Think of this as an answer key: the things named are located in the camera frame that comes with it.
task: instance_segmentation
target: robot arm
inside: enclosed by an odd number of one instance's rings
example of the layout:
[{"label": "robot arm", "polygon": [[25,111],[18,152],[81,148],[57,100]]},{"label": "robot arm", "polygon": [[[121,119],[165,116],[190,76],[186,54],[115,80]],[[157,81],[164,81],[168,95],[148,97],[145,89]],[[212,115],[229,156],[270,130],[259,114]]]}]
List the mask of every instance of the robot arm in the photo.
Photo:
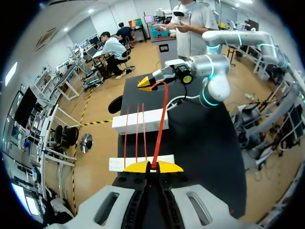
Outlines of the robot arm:
[{"label": "robot arm", "polygon": [[209,53],[217,53],[221,44],[258,45],[265,62],[287,68],[290,62],[275,46],[270,34],[263,31],[207,31],[202,35]]},{"label": "robot arm", "polygon": [[200,101],[204,106],[214,107],[224,101],[230,94],[230,86],[226,75],[230,71],[230,62],[224,55],[203,55],[165,62],[165,68],[157,70],[152,77],[145,77],[139,84],[141,90],[152,91],[160,87],[152,86],[159,81],[171,83],[176,80],[184,85],[195,78],[203,79],[203,90]]}]

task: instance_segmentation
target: white shirt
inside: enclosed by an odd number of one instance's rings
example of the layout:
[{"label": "white shirt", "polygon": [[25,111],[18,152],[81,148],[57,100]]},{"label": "white shirt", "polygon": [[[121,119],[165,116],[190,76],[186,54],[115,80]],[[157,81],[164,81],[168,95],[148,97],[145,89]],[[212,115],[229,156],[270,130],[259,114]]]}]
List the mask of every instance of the white shirt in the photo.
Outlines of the white shirt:
[{"label": "white shirt", "polygon": [[[208,28],[218,30],[218,25],[214,17],[213,12],[205,6],[203,3],[192,2],[187,5],[179,4],[173,11],[181,10],[187,18],[179,20],[173,14],[172,22],[183,22],[192,26],[200,28]],[[206,44],[204,43],[202,36],[195,32],[182,33],[178,29],[177,32],[177,48],[178,55],[183,57],[203,55],[206,53]]]},{"label": "white shirt", "polygon": [[105,42],[105,46],[102,50],[102,54],[107,54],[112,52],[114,57],[119,60],[126,60],[127,57],[123,58],[122,54],[126,52],[126,48],[122,45],[118,39],[111,37],[108,41]]}]

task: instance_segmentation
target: yellow and black tape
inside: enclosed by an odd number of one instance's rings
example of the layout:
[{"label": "yellow and black tape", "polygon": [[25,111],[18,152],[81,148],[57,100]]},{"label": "yellow and black tape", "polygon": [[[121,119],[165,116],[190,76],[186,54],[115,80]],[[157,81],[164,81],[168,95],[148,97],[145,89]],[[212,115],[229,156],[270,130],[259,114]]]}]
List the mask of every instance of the yellow and black tape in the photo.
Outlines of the yellow and black tape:
[{"label": "yellow and black tape", "polygon": [[97,125],[97,124],[103,124],[103,123],[112,123],[112,119],[108,119],[108,120],[104,120],[104,121],[91,122],[91,123],[85,123],[82,126]]},{"label": "yellow and black tape", "polygon": [[[83,118],[84,118],[85,111],[86,111],[88,102],[89,102],[89,100],[90,100],[90,97],[91,97],[91,95],[92,95],[92,92],[93,92],[93,89],[91,89],[90,94],[89,94],[89,96],[88,96],[86,105],[85,105],[84,110],[83,110],[82,115],[81,115],[81,121],[80,121],[80,123],[82,123],[82,120],[83,120]],[[76,144],[75,144],[74,155],[73,155],[74,158],[76,157],[77,144],[78,144],[78,141],[77,141]],[[74,184],[74,170],[75,170],[75,167],[72,168],[72,195],[73,195],[74,211],[75,211],[75,215],[77,215],[77,208],[76,208],[76,203],[75,203],[75,192],[74,192],[74,188],[75,188],[75,184]]]}]

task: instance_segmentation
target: black mat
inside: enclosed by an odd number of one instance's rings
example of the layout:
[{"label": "black mat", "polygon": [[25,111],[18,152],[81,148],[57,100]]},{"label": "black mat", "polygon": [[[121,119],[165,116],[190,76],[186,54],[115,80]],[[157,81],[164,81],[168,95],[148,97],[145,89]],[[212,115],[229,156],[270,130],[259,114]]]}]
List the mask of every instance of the black mat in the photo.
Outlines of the black mat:
[{"label": "black mat", "polygon": [[[138,103],[144,103],[145,111],[163,107],[164,91],[137,89],[138,81],[147,75],[126,80],[121,115],[127,113],[128,105],[130,113],[136,113]],[[201,87],[202,80],[194,81],[187,86],[188,95],[198,95]],[[169,101],[179,95],[184,95],[183,86],[170,84]],[[160,155],[174,154],[175,163],[227,203],[233,217],[243,216],[246,205],[244,163],[225,105],[208,109],[199,101],[188,100],[169,111],[168,116],[170,129],[163,131]],[[153,156],[156,139],[157,132],[146,133],[148,156]],[[139,134],[138,143],[138,156],[144,156],[143,134]],[[119,136],[118,157],[124,157],[124,136]],[[135,135],[127,137],[127,157],[135,157]],[[158,209],[158,198],[152,193],[150,198],[143,228],[163,229],[165,224]]]}]

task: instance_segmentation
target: red cable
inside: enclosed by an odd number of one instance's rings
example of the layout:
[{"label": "red cable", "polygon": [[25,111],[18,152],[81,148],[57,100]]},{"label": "red cable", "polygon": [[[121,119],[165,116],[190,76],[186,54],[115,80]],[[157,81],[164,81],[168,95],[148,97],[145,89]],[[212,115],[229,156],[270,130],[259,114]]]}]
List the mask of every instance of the red cable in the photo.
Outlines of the red cable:
[{"label": "red cable", "polygon": [[166,84],[166,82],[164,82],[164,81],[157,82],[152,86],[152,88],[154,88],[155,86],[157,86],[160,83],[163,83],[165,86],[165,98],[164,98],[163,111],[162,111],[162,117],[161,117],[158,137],[157,137],[156,148],[154,149],[153,160],[152,160],[152,164],[151,164],[152,170],[157,170],[157,158],[158,158],[159,150],[160,150],[162,130],[163,130],[163,124],[164,124],[164,118],[165,118],[165,112],[166,112],[166,105],[167,105],[167,100],[168,100],[168,85]]},{"label": "red cable", "polygon": [[126,145],[127,145],[127,126],[128,126],[129,107],[130,107],[130,105],[128,105],[128,107],[127,107],[126,128],[125,128],[124,168],[126,168]]},{"label": "red cable", "polygon": [[138,104],[138,111],[137,111],[137,133],[135,135],[135,163],[138,163],[139,110],[140,110],[140,104]]},{"label": "red cable", "polygon": [[145,135],[145,121],[144,121],[144,104],[142,104],[142,114],[143,114],[144,151],[145,151],[145,160],[147,161],[146,135]]}]

